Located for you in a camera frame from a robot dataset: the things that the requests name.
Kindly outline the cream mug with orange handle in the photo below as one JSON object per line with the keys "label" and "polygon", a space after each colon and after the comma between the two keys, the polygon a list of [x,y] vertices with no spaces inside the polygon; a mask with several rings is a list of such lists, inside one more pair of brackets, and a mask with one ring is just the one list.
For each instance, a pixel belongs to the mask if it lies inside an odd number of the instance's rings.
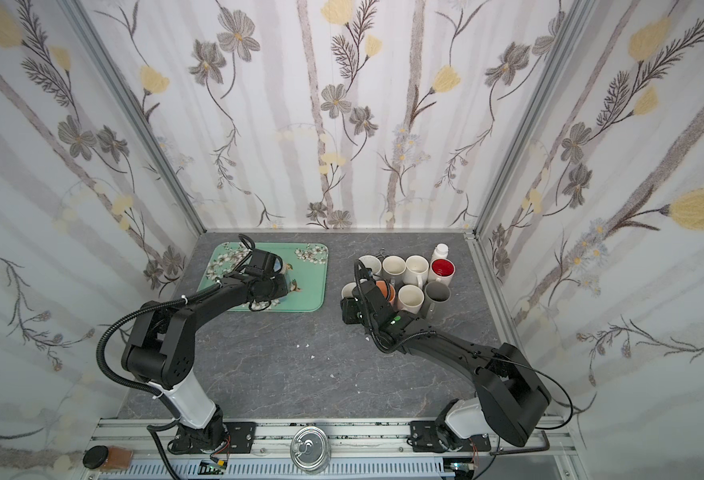
{"label": "cream mug with orange handle", "polygon": [[397,296],[397,291],[396,291],[395,287],[390,282],[385,281],[385,280],[378,280],[376,282],[376,286],[378,287],[378,289],[380,290],[380,292],[382,293],[384,298],[391,305],[393,305],[396,300],[396,296]]}

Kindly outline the light blue mug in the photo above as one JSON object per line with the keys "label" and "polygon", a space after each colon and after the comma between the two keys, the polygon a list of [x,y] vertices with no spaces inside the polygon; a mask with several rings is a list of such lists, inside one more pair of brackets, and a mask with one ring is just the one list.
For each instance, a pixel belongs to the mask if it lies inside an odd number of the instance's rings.
{"label": "light blue mug", "polygon": [[350,283],[346,284],[341,291],[342,298],[343,299],[353,298],[354,297],[353,291],[355,288],[356,288],[356,284],[354,282],[350,282]]}

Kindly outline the green plastic tray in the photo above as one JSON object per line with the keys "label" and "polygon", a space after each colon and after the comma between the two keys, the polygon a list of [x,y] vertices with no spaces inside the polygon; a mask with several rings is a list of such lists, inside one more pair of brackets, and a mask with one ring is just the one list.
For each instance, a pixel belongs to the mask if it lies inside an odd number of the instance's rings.
{"label": "green plastic tray", "polygon": [[[256,303],[257,310],[268,312],[306,313],[318,310],[324,303],[329,248],[321,243],[257,242],[256,247],[280,256],[285,264],[289,292],[286,296]],[[240,242],[218,245],[210,257],[199,283],[202,291],[214,284],[217,277],[230,272],[248,253]]]}

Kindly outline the beige mug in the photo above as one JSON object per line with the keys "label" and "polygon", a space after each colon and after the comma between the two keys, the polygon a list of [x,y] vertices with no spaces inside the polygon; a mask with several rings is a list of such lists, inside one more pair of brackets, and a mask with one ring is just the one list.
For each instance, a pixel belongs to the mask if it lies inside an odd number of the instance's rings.
{"label": "beige mug", "polygon": [[382,261],[378,257],[374,255],[363,255],[359,258],[359,261],[365,266],[372,277],[381,277]]}

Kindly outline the pink mug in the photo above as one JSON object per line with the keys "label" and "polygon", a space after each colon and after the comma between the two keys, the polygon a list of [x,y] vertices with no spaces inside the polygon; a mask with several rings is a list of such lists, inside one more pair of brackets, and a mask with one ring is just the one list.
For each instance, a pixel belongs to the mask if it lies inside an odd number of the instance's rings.
{"label": "pink mug", "polygon": [[425,295],[416,285],[403,285],[397,294],[397,309],[419,314],[425,301]]}

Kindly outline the tall dark grey mug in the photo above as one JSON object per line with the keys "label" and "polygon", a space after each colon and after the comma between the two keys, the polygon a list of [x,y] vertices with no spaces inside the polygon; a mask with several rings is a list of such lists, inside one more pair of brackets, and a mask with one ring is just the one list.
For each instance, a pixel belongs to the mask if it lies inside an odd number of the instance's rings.
{"label": "tall dark grey mug", "polygon": [[425,299],[420,310],[420,316],[431,320],[441,312],[444,305],[450,300],[451,290],[444,283],[432,281],[424,287],[423,292]]}

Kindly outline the white mug with red inside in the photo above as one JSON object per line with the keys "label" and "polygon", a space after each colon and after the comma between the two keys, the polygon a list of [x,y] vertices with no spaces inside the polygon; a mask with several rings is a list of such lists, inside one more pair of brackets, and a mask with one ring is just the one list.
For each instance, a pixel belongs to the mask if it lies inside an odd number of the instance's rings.
{"label": "white mug with red inside", "polygon": [[455,264],[448,259],[436,259],[431,263],[428,282],[437,282],[448,286],[456,273]]}

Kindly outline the white cream mug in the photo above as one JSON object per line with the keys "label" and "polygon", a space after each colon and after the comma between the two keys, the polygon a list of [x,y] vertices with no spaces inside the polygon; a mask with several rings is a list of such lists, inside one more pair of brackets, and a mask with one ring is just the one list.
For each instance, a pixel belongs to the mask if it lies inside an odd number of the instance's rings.
{"label": "white cream mug", "polygon": [[427,283],[430,262],[423,256],[411,255],[405,260],[405,266],[403,282],[423,289]]}

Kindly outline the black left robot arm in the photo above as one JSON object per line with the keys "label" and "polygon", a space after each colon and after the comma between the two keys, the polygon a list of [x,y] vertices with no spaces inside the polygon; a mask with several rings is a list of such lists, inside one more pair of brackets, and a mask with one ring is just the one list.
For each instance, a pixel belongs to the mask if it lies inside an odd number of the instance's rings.
{"label": "black left robot arm", "polygon": [[[152,395],[172,414],[171,422],[147,427],[172,479],[180,475],[169,461],[170,453],[213,454],[231,439],[221,407],[208,397],[194,374],[197,332],[234,307],[269,304],[289,292],[283,259],[258,249],[245,234],[239,240],[246,247],[245,257],[212,286],[176,300],[143,304],[107,327],[96,346],[97,366],[108,379]],[[119,375],[106,360],[111,337],[129,322],[134,325],[121,366],[132,378]]]}

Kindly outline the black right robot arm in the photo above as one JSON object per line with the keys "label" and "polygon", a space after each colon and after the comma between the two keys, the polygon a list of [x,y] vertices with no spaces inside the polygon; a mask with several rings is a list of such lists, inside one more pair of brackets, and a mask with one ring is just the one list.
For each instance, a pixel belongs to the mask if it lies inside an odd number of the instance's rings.
{"label": "black right robot arm", "polygon": [[542,379],[555,379],[534,368],[514,345],[491,347],[462,340],[434,327],[417,313],[391,305],[362,261],[353,267],[355,287],[341,300],[342,318],[360,324],[383,354],[420,356],[468,380],[475,396],[455,399],[425,433],[412,433],[416,451],[460,451],[477,437],[494,434],[523,452],[553,401]]}

